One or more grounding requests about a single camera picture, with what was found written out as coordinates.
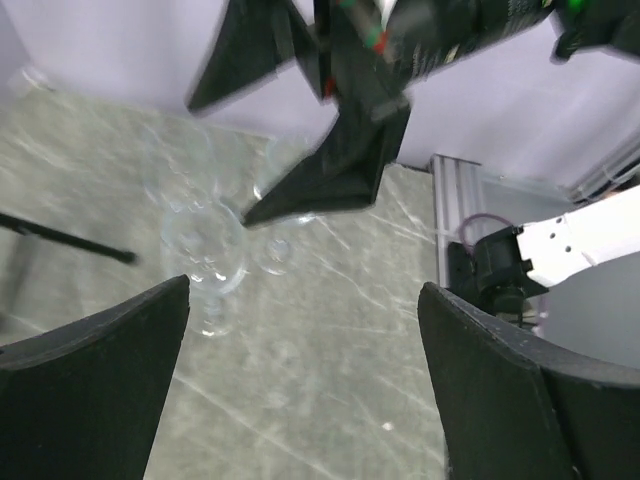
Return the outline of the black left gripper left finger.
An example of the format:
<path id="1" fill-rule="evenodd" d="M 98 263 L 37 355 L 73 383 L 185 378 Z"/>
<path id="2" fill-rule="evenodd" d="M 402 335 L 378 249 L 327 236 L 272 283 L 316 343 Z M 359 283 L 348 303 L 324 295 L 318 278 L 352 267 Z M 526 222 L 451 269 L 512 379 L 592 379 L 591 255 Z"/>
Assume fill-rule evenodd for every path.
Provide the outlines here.
<path id="1" fill-rule="evenodd" d="M 181 275 L 2 346 L 2 478 L 143 478 L 188 316 Z"/>

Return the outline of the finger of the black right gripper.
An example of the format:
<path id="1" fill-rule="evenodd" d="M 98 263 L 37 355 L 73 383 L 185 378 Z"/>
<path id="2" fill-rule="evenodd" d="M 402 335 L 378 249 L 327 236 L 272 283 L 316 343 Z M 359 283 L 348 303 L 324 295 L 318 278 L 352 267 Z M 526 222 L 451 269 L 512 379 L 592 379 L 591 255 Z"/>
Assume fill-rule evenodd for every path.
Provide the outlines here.
<path id="1" fill-rule="evenodd" d="M 320 42 L 292 1 L 229 1 L 186 98 L 204 112 L 294 60 L 320 93 Z"/>
<path id="2" fill-rule="evenodd" d="M 372 206 L 385 167 L 397 158 L 410 112 L 403 94 L 372 111 L 343 102 L 326 138 L 268 186 L 245 210 L 242 225 L 253 228 L 298 214 Z"/>

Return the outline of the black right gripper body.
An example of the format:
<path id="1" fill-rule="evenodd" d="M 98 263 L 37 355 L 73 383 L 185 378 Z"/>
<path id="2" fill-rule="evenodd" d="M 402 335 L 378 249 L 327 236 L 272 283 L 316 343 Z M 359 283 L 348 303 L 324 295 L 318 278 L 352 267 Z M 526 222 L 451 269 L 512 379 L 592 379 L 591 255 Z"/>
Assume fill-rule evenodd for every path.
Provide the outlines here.
<path id="1" fill-rule="evenodd" d="M 309 83 L 326 99 L 339 89 L 331 57 L 362 55 L 387 67 L 401 85 L 513 37 L 556 15 L 553 55 L 609 46 L 639 54 L 636 1 L 317 1 L 311 30 L 319 51 Z"/>

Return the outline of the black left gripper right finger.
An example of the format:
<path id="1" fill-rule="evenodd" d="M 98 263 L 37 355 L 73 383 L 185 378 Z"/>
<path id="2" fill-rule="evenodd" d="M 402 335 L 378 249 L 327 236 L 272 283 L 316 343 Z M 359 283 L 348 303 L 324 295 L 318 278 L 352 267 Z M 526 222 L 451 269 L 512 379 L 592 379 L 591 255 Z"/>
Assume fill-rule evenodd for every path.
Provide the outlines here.
<path id="1" fill-rule="evenodd" d="M 449 478 L 638 478 L 637 369 L 557 346 L 433 283 L 418 317 Z"/>

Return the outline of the wine glass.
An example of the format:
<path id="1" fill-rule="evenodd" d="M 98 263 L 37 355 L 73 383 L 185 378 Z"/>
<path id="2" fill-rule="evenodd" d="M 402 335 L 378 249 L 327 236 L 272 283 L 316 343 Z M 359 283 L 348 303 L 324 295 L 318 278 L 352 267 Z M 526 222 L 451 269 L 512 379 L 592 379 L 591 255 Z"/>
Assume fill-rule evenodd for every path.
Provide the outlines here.
<path id="1" fill-rule="evenodd" d="M 246 239 L 236 210 L 224 201 L 183 205 L 165 213 L 165 272 L 190 281 L 190 328 L 206 338 L 228 334 L 225 299 L 246 273 Z"/>
<path id="2" fill-rule="evenodd" d="M 253 195 L 261 200 L 269 188 L 293 166 L 302 160 L 311 149 L 311 139 L 305 135 L 289 135 L 268 141 L 264 160 L 257 168 Z M 267 227 L 255 260 L 266 272 L 283 275 L 293 262 L 295 248 L 291 231 L 312 222 L 314 214 L 288 217 Z"/>
<path id="3" fill-rule="evenodd" d="M 174 212 L 204 207 L 214 185 L 207 167 L 213 151 L 205 130 L 156 124 L 143 132 L 141 174 L 147 196 Z"/>

